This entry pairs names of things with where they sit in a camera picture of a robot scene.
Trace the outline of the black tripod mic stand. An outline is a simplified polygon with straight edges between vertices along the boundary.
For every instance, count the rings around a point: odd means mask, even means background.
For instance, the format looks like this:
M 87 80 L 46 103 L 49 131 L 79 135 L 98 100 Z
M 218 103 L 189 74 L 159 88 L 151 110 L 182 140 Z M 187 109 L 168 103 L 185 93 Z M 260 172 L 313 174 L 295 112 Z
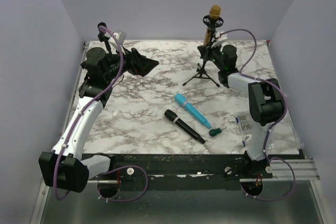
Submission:
M 206 46 L 211 46 L 211 41 L 209 41 Z M 189 80 L 187 80 L 186 82 L 184 82 L 182 84 L 182 86 L 186 86 L 193 79 L 207 79 L 207 80 L 211 80 L 217 87 L 220 87 L 220 85 L 207 74 L 207 72 L 205 70 L 205 65 L 206 65 L 206 62 L 203 62 L 202 65 L 200 65 L 198 63 L 197 64 L 197 69 L 196 69 L 196 74 L 194 76 L 192 76 Z

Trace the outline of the gold microphone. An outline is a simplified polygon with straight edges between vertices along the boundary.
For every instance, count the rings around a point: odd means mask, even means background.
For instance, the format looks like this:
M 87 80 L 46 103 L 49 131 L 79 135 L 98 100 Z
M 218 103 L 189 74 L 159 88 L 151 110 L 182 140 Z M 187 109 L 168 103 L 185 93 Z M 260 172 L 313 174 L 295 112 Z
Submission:
M 211 37 L 216 31 L 216 28 L 221 27 L 224 20 L 220 17 L 221 7 L 213 5 L 209 14 L 203 17 L 203 23 L 207 26 L 207 31 L 204 38 L 204 45 L 207 45 Z

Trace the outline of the blue microphone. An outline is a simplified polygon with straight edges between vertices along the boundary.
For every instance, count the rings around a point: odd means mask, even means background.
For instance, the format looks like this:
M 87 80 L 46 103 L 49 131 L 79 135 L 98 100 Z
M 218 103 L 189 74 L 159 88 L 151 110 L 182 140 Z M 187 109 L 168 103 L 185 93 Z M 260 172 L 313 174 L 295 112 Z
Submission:
M 177 93 L 174 96 L 174 100 L 178 105 L 183 107 L 194 119 L 196 119 L 201 125 L 210 129 L 212 126 L 205 118 L 203 114 L 201 114 L 194 106 L 187 101 L 187 99 L 180 93 Z

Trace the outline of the black microphone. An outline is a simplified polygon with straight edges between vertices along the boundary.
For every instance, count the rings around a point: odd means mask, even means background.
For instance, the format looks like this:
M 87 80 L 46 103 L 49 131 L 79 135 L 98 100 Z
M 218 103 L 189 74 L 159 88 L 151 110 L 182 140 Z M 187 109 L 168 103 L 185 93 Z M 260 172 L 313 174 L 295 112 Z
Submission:
M 192 127 L 190 127 L 188 124 L 186 124 L 182 119 L 179 118 L 179 116 L 173 112 L 172 110 L 167 109 L 164 112 L 164 116 L 177 125 L 179 128 L 181 128 L 185 133 L 187 133 L 190 137 L 193 139 L 199 141 L 201 144 L 205 144 L 205 140 L 201 137 L 200 134 L 198 134 Z

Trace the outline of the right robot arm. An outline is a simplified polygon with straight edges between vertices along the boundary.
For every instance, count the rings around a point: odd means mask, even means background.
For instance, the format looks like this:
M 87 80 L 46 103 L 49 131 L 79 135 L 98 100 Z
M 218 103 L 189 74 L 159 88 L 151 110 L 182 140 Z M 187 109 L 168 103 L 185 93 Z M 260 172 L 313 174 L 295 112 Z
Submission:
M 250 160 L 241 165 L 242 173 L 249 178 L 260 172 L 257 161 L 266 158 L 266 140 L 268 129 L 285 112 L 285 102 L 280 92 L 279 82 L 275 78 L 259 80 L 243 76 L 236 68 L 237 48 L 233 45 L 211 48 L 197 47 L 204 62 L 211 61 L 218 68 L 218 80 L 227 87 L 248 94 L 249 114 L 254 121 L 252 137 L 247 145 Z

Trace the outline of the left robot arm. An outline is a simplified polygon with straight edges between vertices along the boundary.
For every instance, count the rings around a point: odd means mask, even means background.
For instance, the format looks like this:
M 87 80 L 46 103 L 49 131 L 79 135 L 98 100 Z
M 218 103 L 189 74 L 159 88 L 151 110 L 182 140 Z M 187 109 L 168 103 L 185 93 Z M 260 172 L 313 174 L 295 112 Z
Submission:
M 57 144 L 50 152 L 42 152 L 38 160 L 47 186 L 80 193 L 95 176 L 112 179 L 116 175 L 115 164 L 105 154 L 82 159 L 85 142 L 119 76 L 128 72 L 144 77 L 158 65 L 157 60 L 141 55 L 135 48 L 125 49 L 124 55 L 100 47 L 87 51 L 81 63 L 87 73 L 79 87 L 75 112 Z

